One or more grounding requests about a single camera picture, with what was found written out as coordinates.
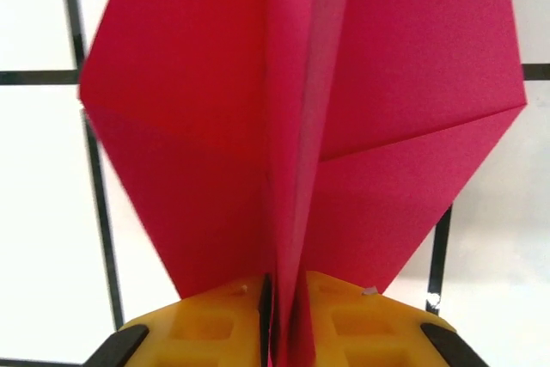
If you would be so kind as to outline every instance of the black grid line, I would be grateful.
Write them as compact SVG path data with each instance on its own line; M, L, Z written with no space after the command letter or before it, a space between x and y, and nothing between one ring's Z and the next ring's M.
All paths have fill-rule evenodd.
M447 244L449 241L450 216L453 205L443 214L436 224L431 253L430 278L428 279L428 298L426 299L426 311L435 315L439 314L441 293L443 289L443 274L445 272L445 258L447 256Z
M523 64L526 81L550 81L550 64Z
M0 71L0 85L75 85L77 70Z
M15 358L0 358L0 365L2 367L81 367L80 364L19 360Z
M83 33L80 23L80 4L78 0L65 0L67 16L70 22L70 33L72 38L74 59L78 70L82 68L84 62L84 43ZM122 305L120 303L119 280L117 274L116 261L113 251L113 236L109 215L107 211L107 201L105 188L103 186L103 174L101 172L101 159L97 139L89 124L85 114L82 113L83 127L86 132L88 143L89 165L92 181L94 182L95 208L100 225L101 245L103 248L103 258L105 260L105 270L107 273L107 282L109 284L109 298L111 301L111 310L113 313L113 324L115 329L119 329L124 324Z

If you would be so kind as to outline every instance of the pink origami model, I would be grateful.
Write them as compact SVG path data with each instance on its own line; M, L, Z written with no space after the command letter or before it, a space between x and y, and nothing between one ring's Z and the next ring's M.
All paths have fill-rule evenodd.
M383 291L525 105L510 0L110 0L81 98L182 297L273 276L278 365L303 271Z

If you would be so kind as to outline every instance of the grid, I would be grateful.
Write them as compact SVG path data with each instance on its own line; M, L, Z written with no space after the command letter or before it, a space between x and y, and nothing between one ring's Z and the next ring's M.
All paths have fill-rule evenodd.
M65 14L70 26L70 43L73 60L76 66L74 70L5 70L0 68L0 85L76 85L79 71L85 59L85 48L81 24L81 5L79 0L64 0ZM526 81L550 81L549 63L523 64L523 74ZM107 201L104 188L104 180L101 170L101 159L94 132L82 112L82 128L84 129L88 157L89 172L93 182L97 220L101 232L101 246L106 263L105 271L109 289L111 315L115 329L123 323L123 311L120 300L117 266L113 253L113 236ZM428 295L437 296L438 299L426 301L426 310L438 314L443 293L443 274L445 258L449 240L451 225L452 205L442 216L435 228L435 237L431 252L430 276L426 286ZM3 366L76 366L80 364L64 364L53 361L27 361L20 359L1 359Z

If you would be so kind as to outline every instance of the red paper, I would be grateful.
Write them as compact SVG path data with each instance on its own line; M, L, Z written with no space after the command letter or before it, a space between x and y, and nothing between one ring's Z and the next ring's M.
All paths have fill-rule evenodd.
M178 291L383 290L524 105L510 0L110 0L81 97Z

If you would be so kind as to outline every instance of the white background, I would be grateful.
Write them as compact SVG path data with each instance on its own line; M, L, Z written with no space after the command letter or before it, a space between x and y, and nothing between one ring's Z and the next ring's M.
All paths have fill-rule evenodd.
M86 46L107 0L81 0ZM550 0L513 0L524 63L550 63ZM64 0L0 0L0 70L74 69ZM455 202L441 316L489 365L550 365L550 81ZM0 358L81 363L113 331L80 103L0 86ZM178 299L102 154L125 319ZM387 295L425 306L433 234Z

